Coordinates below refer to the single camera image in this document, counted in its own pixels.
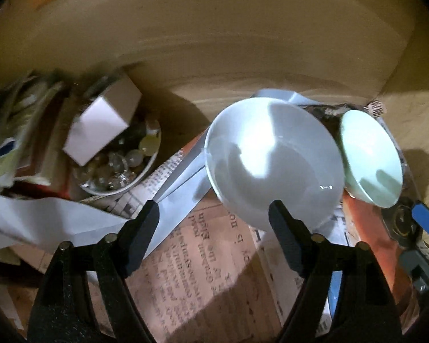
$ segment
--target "blue clip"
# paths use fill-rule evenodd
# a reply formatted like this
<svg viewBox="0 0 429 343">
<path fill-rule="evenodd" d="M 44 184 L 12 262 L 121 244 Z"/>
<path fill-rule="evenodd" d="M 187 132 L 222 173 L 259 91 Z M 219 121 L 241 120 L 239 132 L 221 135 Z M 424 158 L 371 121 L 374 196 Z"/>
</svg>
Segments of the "blue clip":
<svg viewBox="0 0 429 343">
<path fill-rule="evenodd" d="M 412 218 L 429 234 L 429 208 L 422 202 L 412 207 Z"/>
</svg>

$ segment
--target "screw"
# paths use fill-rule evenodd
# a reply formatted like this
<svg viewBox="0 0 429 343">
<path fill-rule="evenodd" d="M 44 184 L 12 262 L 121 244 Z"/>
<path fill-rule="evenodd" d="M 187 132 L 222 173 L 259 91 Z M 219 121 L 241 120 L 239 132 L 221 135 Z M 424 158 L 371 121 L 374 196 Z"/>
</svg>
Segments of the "screw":
<svg viewBox="0 0 429 343">
<path fill-rule="evenodd" d="M 323 235 L 320 235 L 319 233 L 314 233 L 313 235 L 311 235 L 311 239 L 318 243 L 321 244 L 322 242 L 324 242 L 324 240 L 326 239 Z"/>
<path fill-rule="evenodd" d="M 368 250 L 370 250 L 370 246 L 369 246 L 369 244 L 367 244 L 366 242 L 364 242 L 364 241 L 359 241 L 358 243 L 357 243 L 357 246 L 361 249 L 361 250 L 364 250 L 364 251 L 368 251 Z"/>
<path fill-rule="evenodd" d="M 106 236 L 104 237 L 105 242 L 106 242 L 107 244 L 109 244 L 109 243 L 111 243 L 111 242 L 116 241 L 116 239 L 117 239 L 117 238 L 118 238 L 118 235 L 116 235 L 116 233 L 109 233 L 108 235 L 106 235 Z"/>
<path fill-rule="evenodd" d="M 64 250 L 67 250 L 71 245 L 72 243 L 70 241 L 64 241 L 60 243 L 59 249 L 64 251 Z"/>
</svg>

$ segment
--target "bowl of marbles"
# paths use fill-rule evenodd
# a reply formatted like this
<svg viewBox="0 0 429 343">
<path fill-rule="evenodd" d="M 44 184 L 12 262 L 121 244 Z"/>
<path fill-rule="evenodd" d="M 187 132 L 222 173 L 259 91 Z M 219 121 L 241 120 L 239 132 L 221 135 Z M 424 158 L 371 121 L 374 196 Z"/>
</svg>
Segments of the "bowl of marbles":
<svg viewBox="0 0 429 343">
<path fill-rule="evenodd" d="M 74 166 L 73 176 L 91 195 L 125 192 L 150 171 L 160 147 L 160 125 L 152 117 L 134 118 L 130 126 L 86 165 Z"/>
</svg>

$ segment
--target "white box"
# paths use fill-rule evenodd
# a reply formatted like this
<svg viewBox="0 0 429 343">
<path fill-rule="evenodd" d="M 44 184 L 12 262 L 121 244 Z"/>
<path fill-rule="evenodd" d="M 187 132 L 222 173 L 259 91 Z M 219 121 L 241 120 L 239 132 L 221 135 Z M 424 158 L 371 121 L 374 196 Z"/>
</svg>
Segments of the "white box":
<svg viewBox="0 0 429 343">
<path fill-rule="evenodd" d="M 127 75 L 108 86 L 70 128 L 63 150 L 84 166 L 128 128 L 141 92 Z"/>
</svg>

